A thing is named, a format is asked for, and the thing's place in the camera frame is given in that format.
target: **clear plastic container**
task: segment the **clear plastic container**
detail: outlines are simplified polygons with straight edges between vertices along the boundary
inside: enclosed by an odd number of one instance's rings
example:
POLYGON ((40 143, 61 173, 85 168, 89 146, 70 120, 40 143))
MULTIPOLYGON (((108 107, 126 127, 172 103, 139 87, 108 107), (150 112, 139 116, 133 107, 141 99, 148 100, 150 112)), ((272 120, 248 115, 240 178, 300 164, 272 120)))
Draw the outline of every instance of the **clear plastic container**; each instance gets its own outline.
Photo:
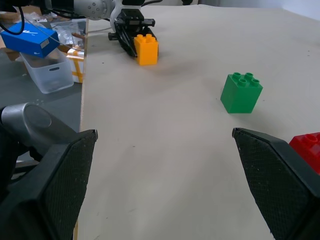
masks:
POLYGON ((20 53, 30 77, 43 94, 53 93, 74 84, 70 63, 58 49, 45 58, 20 53))

